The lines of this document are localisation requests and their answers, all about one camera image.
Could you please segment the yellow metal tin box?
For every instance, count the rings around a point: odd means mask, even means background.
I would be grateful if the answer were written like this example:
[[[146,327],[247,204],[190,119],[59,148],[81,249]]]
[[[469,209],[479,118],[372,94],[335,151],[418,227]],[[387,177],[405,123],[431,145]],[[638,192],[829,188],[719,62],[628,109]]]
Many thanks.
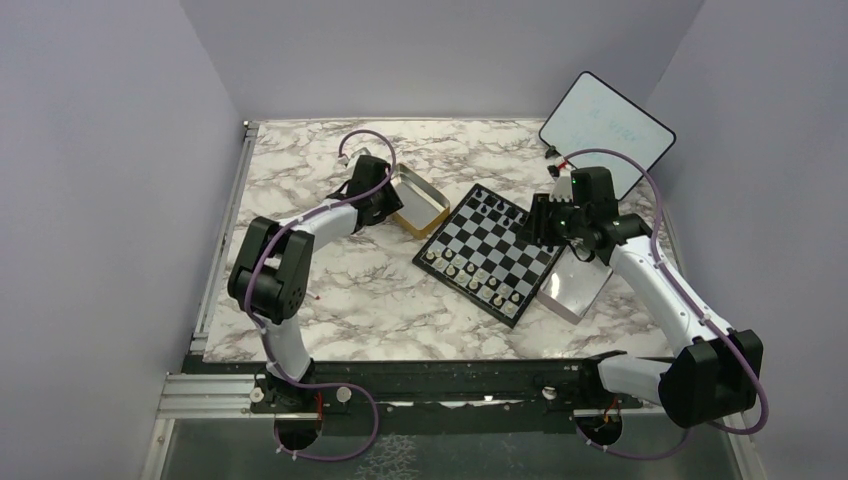
[[[449,216],[450,200],[409,166],[399,163],[391,184],[403,203],[392,219],[415,239],[429,236]]]

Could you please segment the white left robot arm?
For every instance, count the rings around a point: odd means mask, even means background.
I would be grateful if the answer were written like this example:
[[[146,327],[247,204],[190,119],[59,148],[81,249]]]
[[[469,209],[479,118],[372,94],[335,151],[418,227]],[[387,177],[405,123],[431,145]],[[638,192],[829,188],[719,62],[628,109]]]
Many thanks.
[[[314,397],[314,362],[298,319],[313,254],[402,208],[390,177],[389,162],[362,155],[351,178],[317,207],[281,221],[259,216],[248,226],[227,292],[259,329],[266,397],[278,406],[298,411]]]

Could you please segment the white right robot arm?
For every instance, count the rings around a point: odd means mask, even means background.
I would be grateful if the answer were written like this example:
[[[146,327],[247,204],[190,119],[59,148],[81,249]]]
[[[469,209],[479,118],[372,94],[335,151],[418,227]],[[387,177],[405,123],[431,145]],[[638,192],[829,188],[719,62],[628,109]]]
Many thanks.
[[[707,306],[669,263],[656,233],[639,214],[620,213],[604,167],[576,169],[558,178],[552,192],[532,197],[519,239],[536,246],[579,243],[631,287],[674,354],[671,362],[622,352],[596,356],[577,380],[579,398],[600,407],[616,394],[636,397],[661,406],[681,428],[764,406],[761,339]]]

